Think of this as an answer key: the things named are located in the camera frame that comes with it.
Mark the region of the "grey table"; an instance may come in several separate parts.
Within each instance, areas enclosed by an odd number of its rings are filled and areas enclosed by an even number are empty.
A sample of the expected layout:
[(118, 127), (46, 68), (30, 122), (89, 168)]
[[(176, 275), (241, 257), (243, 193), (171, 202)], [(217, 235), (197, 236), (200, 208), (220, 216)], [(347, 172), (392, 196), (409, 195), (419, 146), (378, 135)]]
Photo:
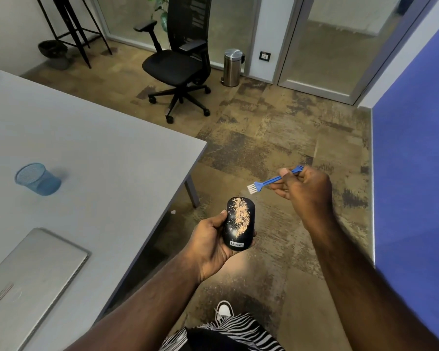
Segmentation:
[[(0, 263), (34, 228), (90, 251), (23, 351), (61, 351), (108, 309), (205, 141), (0, 70)], [(41, 163), (62, 184), (15, 183)]]

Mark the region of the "person's right hand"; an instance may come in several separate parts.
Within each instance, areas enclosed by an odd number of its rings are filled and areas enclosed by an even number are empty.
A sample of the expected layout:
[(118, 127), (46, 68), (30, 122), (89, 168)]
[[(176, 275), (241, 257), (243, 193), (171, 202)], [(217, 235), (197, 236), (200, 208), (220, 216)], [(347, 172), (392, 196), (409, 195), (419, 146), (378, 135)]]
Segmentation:
[(291, 202), (309, 232), (321, 231), (336, 220), (329, 176), (310, 166), (304, 166), (295, 176), (297, 183), (280, 184), (278, 181), (269, 187)]

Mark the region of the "steel pedal bin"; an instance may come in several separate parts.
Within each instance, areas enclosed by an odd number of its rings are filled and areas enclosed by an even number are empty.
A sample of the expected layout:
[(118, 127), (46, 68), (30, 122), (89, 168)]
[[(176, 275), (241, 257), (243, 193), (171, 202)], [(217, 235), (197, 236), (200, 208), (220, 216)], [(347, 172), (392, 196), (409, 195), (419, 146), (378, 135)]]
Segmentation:
[(244, 53), (239, 49), (227, 49), (224, 52), (223, 76), (220, 81), (226, 87), (236, 87), (240, 82), (240, 72), (245, 61)]

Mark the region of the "person's right forearm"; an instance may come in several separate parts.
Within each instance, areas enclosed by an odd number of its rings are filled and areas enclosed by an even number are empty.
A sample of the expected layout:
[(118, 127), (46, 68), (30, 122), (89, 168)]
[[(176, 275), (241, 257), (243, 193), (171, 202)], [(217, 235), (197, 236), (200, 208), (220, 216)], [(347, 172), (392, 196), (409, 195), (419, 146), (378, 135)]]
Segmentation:
[(439, 338), (392, 289), (332, 212), (299, 216), (353, 351), (439, 351)]

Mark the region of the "black metal stool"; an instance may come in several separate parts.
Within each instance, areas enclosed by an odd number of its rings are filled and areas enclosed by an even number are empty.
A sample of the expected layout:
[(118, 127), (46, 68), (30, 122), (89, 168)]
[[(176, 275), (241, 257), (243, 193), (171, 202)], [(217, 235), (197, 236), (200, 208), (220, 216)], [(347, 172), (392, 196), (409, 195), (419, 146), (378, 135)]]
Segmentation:
[(111, 48), (100, 25), (92, 0), (35, 0), (51, 32), (50, 40), (59, 40), (68, 47), (67, 57), (76, 54), (92, 68), (89, 51), (101, 40), (103, 54), (112, 56)]

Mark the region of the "silver laptop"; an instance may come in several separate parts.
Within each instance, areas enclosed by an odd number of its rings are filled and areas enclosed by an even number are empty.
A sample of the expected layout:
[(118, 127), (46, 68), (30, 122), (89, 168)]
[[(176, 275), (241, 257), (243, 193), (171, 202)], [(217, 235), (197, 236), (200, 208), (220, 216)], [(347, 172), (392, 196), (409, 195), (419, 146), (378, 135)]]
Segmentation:
[(0, 351), (23, 351), (90, 254), (34, 228), (0, 263)]

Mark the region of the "glass door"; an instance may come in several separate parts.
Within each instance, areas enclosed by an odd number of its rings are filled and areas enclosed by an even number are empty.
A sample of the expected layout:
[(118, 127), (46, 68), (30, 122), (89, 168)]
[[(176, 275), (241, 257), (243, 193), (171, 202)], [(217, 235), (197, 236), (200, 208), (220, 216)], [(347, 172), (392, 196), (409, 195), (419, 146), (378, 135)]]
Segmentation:
[(437, 0), (296, 0), (274, 82), (355, 105)]

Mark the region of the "black office chair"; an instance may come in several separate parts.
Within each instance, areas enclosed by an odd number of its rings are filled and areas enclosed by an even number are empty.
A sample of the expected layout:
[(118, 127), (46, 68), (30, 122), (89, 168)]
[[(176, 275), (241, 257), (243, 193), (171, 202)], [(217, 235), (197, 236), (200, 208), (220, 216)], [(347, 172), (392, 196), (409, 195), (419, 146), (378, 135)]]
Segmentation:
[(174, 122), (171, 115), (174, 106), (183, 104), (185, 99), (201, 108), (208, 117), (210, 110), (190, 93), (196, 90), (211, 93), (211, 88), (205, 84), (211, 74), (208, 50), (211, 0), (156, 0), (155, 11), (158, 10), (163, 11), (160, 21), (164, 24), (170, 49), (163, 49), (158, 42), (154, 32), (156, 19), (137, 24), (134, 30), (148, 33), (156, 50), (143, 62), (143, 70), (172, 88), (148, 94), (148, 100), (155, 104), (157, 97), (173, 95), (165, 114), (168, 124)]

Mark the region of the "white sneaker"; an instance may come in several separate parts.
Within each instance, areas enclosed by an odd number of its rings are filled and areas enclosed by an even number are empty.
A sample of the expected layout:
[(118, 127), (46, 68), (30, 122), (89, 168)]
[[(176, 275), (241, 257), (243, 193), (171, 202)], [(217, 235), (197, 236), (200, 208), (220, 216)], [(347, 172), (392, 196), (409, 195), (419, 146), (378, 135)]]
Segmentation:
[(215, 309), (215, 321), (223, 322), (224, 320), (234, 316), (234, 310), (229, 301), (220, 301)]

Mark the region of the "black waste basket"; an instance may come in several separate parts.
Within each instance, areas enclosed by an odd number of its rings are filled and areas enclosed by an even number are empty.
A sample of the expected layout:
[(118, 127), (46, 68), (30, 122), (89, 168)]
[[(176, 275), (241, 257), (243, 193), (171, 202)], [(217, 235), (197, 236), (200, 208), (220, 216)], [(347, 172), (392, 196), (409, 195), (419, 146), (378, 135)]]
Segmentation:
[(67, 57), (68, 47), (59, 40), (44, 40), (38, 44), (38, 49), (47, 58), (47, 64), (56, 70), (67, 70), (70, 59)]

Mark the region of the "blue cleaning brush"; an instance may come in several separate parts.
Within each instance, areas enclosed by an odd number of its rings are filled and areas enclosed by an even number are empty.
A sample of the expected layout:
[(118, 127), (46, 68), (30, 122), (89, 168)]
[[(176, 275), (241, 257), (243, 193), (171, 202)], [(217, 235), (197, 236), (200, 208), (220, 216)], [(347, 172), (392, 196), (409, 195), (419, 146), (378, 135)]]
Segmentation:
[[(304, 166), (298, 165), (298, 166), (296, 166), (295, 168), (293, 168), (291, 170), (291, 173), (292, 174), (297, 174), (299, 172), (302, 172), (303, 169), (304, 169)], [(247, 190), (248, 190), (249, 194), (252, 195), (252, 194), (260, 192), (264, 187), (266, 187), (266, 186), (268, 186), (270, 184), (276, 183), (279, 180), (281, 180), (281, 176), (273, 177), (273, 178), (271, 178), (271, 179), (269, 179), (269, 180), (267, 180), (265, 182), (262, 182), (262, 183), (254, 182), (254, 183), (252, 183), (252, 184), (247, 186)]]

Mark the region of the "person's left hand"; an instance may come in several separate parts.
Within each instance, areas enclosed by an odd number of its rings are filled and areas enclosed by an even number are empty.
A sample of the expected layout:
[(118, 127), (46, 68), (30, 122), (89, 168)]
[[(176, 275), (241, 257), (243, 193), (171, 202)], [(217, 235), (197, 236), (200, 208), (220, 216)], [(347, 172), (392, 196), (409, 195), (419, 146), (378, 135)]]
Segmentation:
[(239, 253), (228, 248), (223, 242), (223, 227), (221, 230), (208, 229), (204, 225), (205, 219), (195, 226), (181, 252), (182, 257), (195, 272), (197, 284), (216, 274), (228, 259)]

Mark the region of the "black computer mouse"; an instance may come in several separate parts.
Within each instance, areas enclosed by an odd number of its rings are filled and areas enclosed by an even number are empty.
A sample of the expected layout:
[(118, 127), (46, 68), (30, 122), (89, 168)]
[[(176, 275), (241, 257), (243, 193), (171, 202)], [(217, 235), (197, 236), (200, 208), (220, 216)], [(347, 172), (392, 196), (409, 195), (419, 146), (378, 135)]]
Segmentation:
[(254, 238), (255, 204), (249, 198), (237, 196), (228, 200), (226, 211), (223, 242), (233, 251), (245, 251), (251, 247)]

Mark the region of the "blue mesh pen cup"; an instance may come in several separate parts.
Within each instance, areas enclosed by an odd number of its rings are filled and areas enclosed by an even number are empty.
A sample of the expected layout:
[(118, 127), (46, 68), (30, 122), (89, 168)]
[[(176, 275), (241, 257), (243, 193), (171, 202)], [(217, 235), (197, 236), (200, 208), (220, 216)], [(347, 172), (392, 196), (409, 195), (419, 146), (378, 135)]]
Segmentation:
[(54, 194), (62, 184), (62, 180), (48, 171), (41, 163), (30, 163), (22, 167), (15, 174), (14, 181), (40, 196)]

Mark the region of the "zebra striped clothing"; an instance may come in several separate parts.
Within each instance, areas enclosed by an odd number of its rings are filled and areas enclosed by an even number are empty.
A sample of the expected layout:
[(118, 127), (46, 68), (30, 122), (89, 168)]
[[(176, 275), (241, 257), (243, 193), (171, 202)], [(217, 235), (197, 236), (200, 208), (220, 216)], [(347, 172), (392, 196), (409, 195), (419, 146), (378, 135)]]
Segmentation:
[(285, 351), (250, 313), (184, 327), (166, 338), (159, 351)]

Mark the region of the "person's left forearm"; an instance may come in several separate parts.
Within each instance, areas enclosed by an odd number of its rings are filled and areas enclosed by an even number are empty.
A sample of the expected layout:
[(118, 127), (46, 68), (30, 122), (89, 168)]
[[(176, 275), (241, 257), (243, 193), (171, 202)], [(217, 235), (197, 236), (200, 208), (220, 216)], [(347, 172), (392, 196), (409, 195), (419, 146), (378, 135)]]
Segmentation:
[(186, 249), (64, 351), (156, 351), (201, 282)]

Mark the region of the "sawdust on mouse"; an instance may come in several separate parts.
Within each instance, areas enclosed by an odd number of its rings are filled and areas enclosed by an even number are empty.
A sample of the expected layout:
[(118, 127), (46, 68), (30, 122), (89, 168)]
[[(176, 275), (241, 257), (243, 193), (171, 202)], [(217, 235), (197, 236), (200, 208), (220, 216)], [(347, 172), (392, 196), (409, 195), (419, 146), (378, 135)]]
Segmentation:
[(240, 236), (246, 232), (250, 224), (250, 212), (248, 200), (243, 197), (232, 199), (233, 228), (235, 236)]

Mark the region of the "green potted plant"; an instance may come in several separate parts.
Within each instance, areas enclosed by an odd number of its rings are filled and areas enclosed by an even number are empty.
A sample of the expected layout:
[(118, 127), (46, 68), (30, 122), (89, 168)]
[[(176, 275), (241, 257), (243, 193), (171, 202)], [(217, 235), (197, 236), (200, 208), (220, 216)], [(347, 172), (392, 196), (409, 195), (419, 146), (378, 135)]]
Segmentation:
[(154, 14), (160, 11), (160, 25), (165, 33), (168, 32), (168, 10), (170, 0), (148, 0), (153, 2), (153, 10), (150, 16), (150, 20), (154, 20)]

